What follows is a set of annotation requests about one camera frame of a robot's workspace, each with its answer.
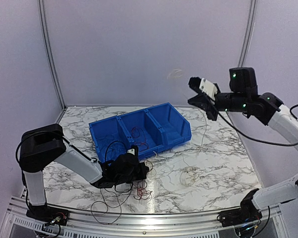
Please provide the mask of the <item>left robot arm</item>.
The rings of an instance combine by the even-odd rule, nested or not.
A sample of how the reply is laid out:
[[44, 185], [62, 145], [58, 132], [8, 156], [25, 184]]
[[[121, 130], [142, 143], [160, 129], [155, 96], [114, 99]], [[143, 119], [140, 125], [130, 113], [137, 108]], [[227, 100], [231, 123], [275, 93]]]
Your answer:
[[148, 166], [138, 159], [138, 147], [133, 145], [115, 159], [103, 162], [90, 158], [71, 144], [59, 124], [51, 124], [25, 132], [15, 151], [22, 171], [28, 199], [33, 212], [41, 220], [53, 216], [47, 205], [43, 170], [52, 162], [75, 172], [98, 189], [113, 188], [145, 180]]

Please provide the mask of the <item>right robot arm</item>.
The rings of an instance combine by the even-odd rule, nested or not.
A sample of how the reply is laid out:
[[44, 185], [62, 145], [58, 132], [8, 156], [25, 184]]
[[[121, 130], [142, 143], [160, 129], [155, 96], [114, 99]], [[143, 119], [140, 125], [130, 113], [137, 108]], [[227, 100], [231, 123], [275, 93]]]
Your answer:
[[[255, 70], [251, 67], [229, 69], [229, 93], [220, 91], [217, 84], [205, 78], [191, 77], [189, 88], [197, 93], [188, 104], [206, 112], [207, 118], [216, 121], [221, 112], [242, 113], [254, 116], [263, 125], [281, 135], [285, 147], [298, 151], [298, 117], [272, 93], [258, 93]], [[298, 199], [298, 174], [273, 186], [250, 191], [240, 203], [233, 218], [247, 222], [258, 216], [263, 208]]]

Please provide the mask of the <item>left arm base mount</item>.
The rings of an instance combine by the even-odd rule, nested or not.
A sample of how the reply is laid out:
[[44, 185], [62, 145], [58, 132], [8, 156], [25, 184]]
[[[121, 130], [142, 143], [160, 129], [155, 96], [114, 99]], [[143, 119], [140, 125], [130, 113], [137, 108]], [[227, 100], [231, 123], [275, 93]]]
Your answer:
[[34, 206], [27, 210], [26, 216], [45, 222], [48, 225], [59, 224], [65, 226], [69, 218], [69, 210], [50, 206]]

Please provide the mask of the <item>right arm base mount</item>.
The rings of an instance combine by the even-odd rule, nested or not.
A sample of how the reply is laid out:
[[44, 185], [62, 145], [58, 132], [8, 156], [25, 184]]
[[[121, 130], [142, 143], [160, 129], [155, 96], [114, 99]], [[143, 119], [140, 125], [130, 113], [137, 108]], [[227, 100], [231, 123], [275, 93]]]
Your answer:
[[257, 210], [250, 212], [247, 209], [236, 208], [221, 211], [217, 216], [217, 221], [222, 224], [222, 227], [229, 227], [259, 221], [261, 218], [262, 213]]

